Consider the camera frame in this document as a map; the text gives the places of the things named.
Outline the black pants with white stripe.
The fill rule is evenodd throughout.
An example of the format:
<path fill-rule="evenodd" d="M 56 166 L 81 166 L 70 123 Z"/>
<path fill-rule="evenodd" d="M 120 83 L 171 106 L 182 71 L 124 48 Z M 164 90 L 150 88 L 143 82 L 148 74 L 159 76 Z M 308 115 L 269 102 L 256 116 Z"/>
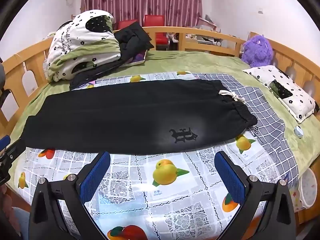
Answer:
<path fill-rule="evenodd" d="M 257 124 L 219 80 L 122 83 L 48 96 L 28 117 L 27 147 L 81 153 L 188 152 L 234 139 Z"/>

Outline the green bed blanket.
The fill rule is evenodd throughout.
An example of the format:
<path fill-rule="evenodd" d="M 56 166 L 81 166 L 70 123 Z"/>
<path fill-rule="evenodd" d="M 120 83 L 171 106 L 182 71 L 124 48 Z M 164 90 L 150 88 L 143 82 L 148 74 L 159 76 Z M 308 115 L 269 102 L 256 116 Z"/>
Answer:
<path fill-rule="evenodd" d="M 244 73 L 242 70 L 248 69 L 249 66 L 237 57 L 216 56 L 212 54 L 192 51 L 151 51 L 147 53 L 146 61 L 137 66 L 129 68 L 118 68 L 104 78 L 113 78 L 119 76 L 143 75 L 162 72 L 189 71 L 192 73 L 224 73 L 233 76 L 244 86 L 257 87 L 263 94 L 268 104 L 276 112 L 276 115 L 285 122 L 285 138 L 292 151 L 297 163 L 298 177 L 288 175 L 288 179 L 292 178 L 292 187 L 312 162 L 319 156 L 319 120 L 314 116 L 308 117 L 302 124 L 303 138 L 298 139 L 293 129 L 297 126 L 296 120 L 280 103 L 280 101 L 269 92 L 255 78 Z M 41 108 L 45 98 L 50 94 L 62 93 L 69 91 L 69 81 L 60 81 L 54 83 L 46 83 L 39 92 L 34 92 L 35 97 L 28 99 L 28 104 L 23 107 L 24 110 L 20 114 L 18 121 L 14 121 L 15 127 L 11 132 L 11 143 L 16 141 L 24 128 L 24 124 L 29 115 L 35 115 Z M 19 169 L 16 168 L 19 160 L 23 160 L 20 156 L 10 169 L 11 179 L 7 185 L 17 192 L 17 178 Z"/>

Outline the small white blue object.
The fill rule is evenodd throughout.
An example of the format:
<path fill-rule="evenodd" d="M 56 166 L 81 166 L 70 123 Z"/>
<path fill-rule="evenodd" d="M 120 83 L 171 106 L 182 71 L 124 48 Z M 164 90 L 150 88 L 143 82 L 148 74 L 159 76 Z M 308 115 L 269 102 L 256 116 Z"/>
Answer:
<path fill-rule="evenodd" d="M 303 133 L 303 130 L 300 126 L 296 126 L 294 128 L 294 134 L 299 138 L 299 139 L 302 139 L 304 133 Z"/>

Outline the grey checkered cloth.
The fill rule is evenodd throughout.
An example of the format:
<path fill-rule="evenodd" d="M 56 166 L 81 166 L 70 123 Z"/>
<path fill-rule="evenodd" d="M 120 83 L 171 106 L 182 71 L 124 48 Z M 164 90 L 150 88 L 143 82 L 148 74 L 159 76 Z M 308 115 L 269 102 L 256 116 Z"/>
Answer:
<path fill-rule="evenodd" d="M 277 116 L 263 92 L 257 87 L 244 86 L 228 74 L 194 73 L 193 76 L 202 80 L 220 80 L 228 90 L 245 99 L 249 111 L 258 120 L 258 123 L 249 129 L 250 133 L 269 154 L 281 179 L 291 188 L 298 180 L 298 165 L 285 139 L 285 122 Z"/>

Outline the floral white pillow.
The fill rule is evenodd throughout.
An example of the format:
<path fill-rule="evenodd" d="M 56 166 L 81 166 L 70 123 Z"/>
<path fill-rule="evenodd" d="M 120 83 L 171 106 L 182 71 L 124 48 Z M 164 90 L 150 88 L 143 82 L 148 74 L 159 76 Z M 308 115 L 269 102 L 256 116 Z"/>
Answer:
<path fill-rule="evenodd" d="M 275 66 L 253 67 L 244 72 L 268 88 L 299 124 L 318 112 L 317 102 Z"/>

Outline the folded floral quilt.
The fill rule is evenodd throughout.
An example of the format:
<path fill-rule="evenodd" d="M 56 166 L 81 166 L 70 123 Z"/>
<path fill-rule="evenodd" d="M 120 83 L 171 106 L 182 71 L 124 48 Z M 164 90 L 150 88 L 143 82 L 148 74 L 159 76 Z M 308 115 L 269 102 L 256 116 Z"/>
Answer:
<path fill-rule="evenodd" d="M 48 52 L 45 67 L 48 82 L 71 80 L 80 72 L 120 59 L 113 22 L 112 14 L 94 9 L 62 25 Z"/>

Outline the black clothes pile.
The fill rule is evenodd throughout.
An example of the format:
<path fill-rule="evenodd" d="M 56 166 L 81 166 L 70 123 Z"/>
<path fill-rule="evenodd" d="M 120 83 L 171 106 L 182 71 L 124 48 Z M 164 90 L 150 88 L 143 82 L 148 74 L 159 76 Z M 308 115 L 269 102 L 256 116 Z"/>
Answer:
<path fill-rule="evenodd" d="M 133 22 L 131 25 L 120 29 L 114 36 L 120 45 L 120 59 L 76 74 L 69 84 L 69 90 L 74 90 L 90 81 L 103 77 L 110 71 L 124 65 L 140 52 L 154 48 L 150 42 L 151 38 L 138 22 Z"/>

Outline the purple plush toy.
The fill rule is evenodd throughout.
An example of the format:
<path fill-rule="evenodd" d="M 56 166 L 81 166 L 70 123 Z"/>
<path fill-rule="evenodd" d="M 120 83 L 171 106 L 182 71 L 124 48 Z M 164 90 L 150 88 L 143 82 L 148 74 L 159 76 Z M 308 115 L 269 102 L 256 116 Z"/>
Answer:
<path fill-rule="evenodd" d="M 255 35 L 243 44 L 241 60 L 251 68 L 268 66 L 273 60 L 273 49 L 264 35 Z"/>

